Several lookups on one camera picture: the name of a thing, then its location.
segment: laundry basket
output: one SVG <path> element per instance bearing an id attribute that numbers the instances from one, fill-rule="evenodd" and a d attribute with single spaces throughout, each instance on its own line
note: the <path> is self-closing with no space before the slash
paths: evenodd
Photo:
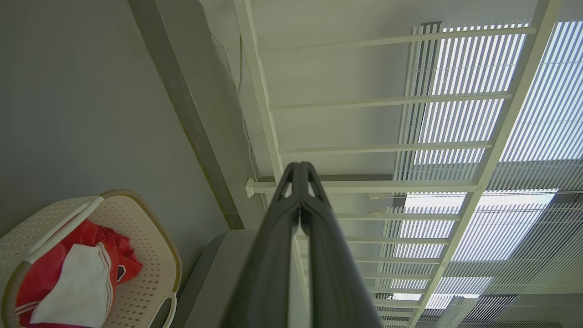
<path id="1" fill-rule="evenodd" d="M 158 217 L 144 200 L 129 190 L 111 190 L 97 197 L 73 198 L 51 204 L 0 239 L 2 325 L 18 328 L 16 296 L 26 272 L 83 220 L 107 226 L 131 239 L 139 275 L 115 291 L 115 302 L 103 327 L 147 328 L 166 299 L 171 308 L 164 328 L 176 310 L 181 262 Z"/>

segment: red cloth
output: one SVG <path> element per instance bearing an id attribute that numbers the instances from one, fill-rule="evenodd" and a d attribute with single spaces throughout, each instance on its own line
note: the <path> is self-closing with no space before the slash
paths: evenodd
<path id="1" fill-rule="evenodd" d="M 59 244 L 49 250 L 30 267 L 18 290 L 16 312 L 20 325 L 28 328 L 74 328 L 68 324 L 30 323 L 34 307 L 55 287 L 61 275 L 61 267 L 73 244 L 95 246 L 103 243 L 111 259 L 110 280 L 114 287 L 136 277 L 143 265 L 134 255 L 129 238 L 116 233 L 113 229 L 96 225 L 89 220 L 83 221 Z"/>

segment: white towel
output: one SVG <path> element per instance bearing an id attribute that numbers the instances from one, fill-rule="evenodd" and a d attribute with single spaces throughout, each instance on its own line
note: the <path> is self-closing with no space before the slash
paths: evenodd
<path id="1" fill-rule="evenodd" d="M 111 260 L 102 243 L 75 244 L 55 288 L 34 310 L 30 323 L 62 323 L 100 328 L 113 303 Z"/>

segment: white metal railing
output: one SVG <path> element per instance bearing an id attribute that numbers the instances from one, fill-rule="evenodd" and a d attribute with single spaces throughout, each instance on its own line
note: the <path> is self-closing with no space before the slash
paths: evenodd
<path id="1" fill-rule="evenodd" d="M 263 74 L 262 61 L 259 56 L 257 46 L 257 35 L 253 22 L 251 12 L 250 0 L 235 0 L 235 9 L 237 20 L 245 47 L 245 53 L 248 58 L 248 65 L 250 68 L 251 81 L 255 92 L 255 97 L 258 103 L 259 116 L 261 118 L 262 127 L 264 130 L 265 139 L 267 141 L 268 153 L 273 169 L 275 181 L 278 182 L 282 172 L 283 165 L 275 131 L 275 125 L 272 117 L 272 110 L 269 107 L 269 95 L 267 91 L 267 84 L 265 75 Z M 539 0 L 535 15 L 529 27 L 520 27 L 513 29 L 487 29 L 487 30 L 468 30 L 459 32 L 442 33 L 440 38 L 460 38 L 460 37 L 475 37 L 475 36 L 495 36 L 499 34 L 528 34 L 524 40 L 524 46 L 521 51 L 521 56 L 517 61 L 513 74 L 513 82 L 510 84 L 507 92 L 487 92 L 478 94 L 441 94 L 435 96 L 411 96 L 411 97 L 397 97 L 390 99 L 371 99 L 357 102 L 328 102 L 316 104 L 300 104 L 300 105 L 285 105 L 279 106 L 278 110 L 292 110 L 292 109 L 331 109 L 331 108 L 354 108 L 354 107 L 370 107 L 370 106 L 387 106 L 390 104 L 411 104 L 424 102 L 455 102 L 455 101 L 478 101 L 484 99 L 504 99 L 503 104 L 496 115 L 496 123 L 491 129 L 491 134 L 487 139 L 487 146 L 483 147 L 484 151 L 480 154 L 477 164 L 475 166 L 475 174 L 471 175 L 471 179 L 459 180 L 421 180 L 421 181 L 332 181 L 323 182 L 324 188 L 328 193 L 415 193 L 415 192 L 467 192 L 465 200 L 462 204 L 459 215 L 455 216 L 451 228 L 451 233 L 447 239 L 436 239 L 441 244 L 442 249 L 440 264 L 424 264 L 420 263 L 401 263 L 398 265 L 421 265 L 416 274 L 383 274 L 383 273 L 362 273 L 365 279 L 391 279 L 391 280 L 420 280 L 426 281 L 423 287 L 419 301 L 401 301 L 401 300 L 379 300 L 374 302 L 379 306 L 388 308 L 415 308 L 415 310 L 408 315 L 411 315 L 410 320 L 406 324 L 398 323 L 414 327 L 419 317 L 421 317 L 424 308 L 426 307 L 431 295 L 435 292 L 441 277 L 444 274 L 447 264 L 452 259 L 456 247 L 459 245 L 463 233 L 468 227 L 470 218 L 477 206 L 480 196 L 488 185 L 494 170 L 498 164 L 498 160 L 503 153 L 504 147 L 511 134 L 514 122 L 517 119 L 518 113 L 524 103 L 531 82 L 535 77 L 535 72 L 543 56 L 547 41 L 553 30 L 553 26 L 557 21 L 561 0 Z M 352 41 L 346 43 L 322 44 L 316 46 L 295 47 L 291 49 L 277 50 L 278 53 L 308 51 L 308 50 L 338 50 L 343 48 L 376 46 L 381 44 L 392 43 L 407 43 L 420 40 L 434 40 L 434 34 L 415 34 L 411 36 L 389 37 L 374 40 Z M 460 142 L 465 140 L 452 140 L 447 142 Z M 275 191 L 276 182 L 254 182 L 250 180 L 246 185 L 249 195 L 254 193 L 270 193 Z M 366 215 L 348 215 L 355 218 L 366 219 Z M 394 239 L 378 239 L 376 242 L 402 243 L 403 238 Z M 414 238 L 415 243 L 425 243 L 432 238 Z M 294 260 L 301 265 L 301 255 L 297 247 L 293 247 Z M 304 294 L 306 301 L 308 300 L 307 293 Z"/>

